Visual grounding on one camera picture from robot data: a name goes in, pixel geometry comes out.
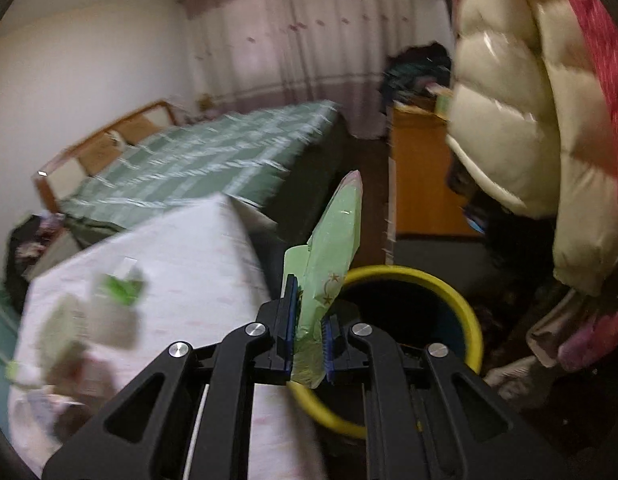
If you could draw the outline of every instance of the dark floor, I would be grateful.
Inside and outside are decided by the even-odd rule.
[[[383,264],[387,244],[389,146],[384,140],[349,137],[343,171],[359,170],[362,176],[360,247],[351,267]]]
[[[463,296],[500,275],[479,238],[399,238],[393,248],[396,265],[424,270]]]

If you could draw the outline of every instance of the wooden cabinet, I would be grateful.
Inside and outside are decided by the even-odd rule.
[[[478,235],[463,216],[466,200],[445,181],[451,162],[446,134],[445,122],[433,114],[393,109],[389,229],[396,237]]]

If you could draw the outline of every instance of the headboard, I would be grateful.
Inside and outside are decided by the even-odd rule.
[[[92,150],[96,143],[104,139],[120,138],[116,127],[134,118],[144,117],[161,128],[177,124],[171,105],[167,101],[156,101],[119,118],[113,123],[97,130],[80,142],[65,148],[33,176],[40,201],[52,213],[60,212],[58,202],[71,195],[89,177],[88,170],[80,160],[81,155]]]

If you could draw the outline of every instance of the pink curtain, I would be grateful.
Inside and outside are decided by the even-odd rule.
[[[248,112],[318,99],[342,105],[352,134],[383,133],[387,56],[415,42],[413,0],[183,0],[199,91]]]

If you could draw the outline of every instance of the white puffer jacket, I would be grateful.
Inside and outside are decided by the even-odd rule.
[[[618,262],[609,113],[568,0],[460,0],[447,142],[513,213],[557,214],[556,279],[599,293]]]

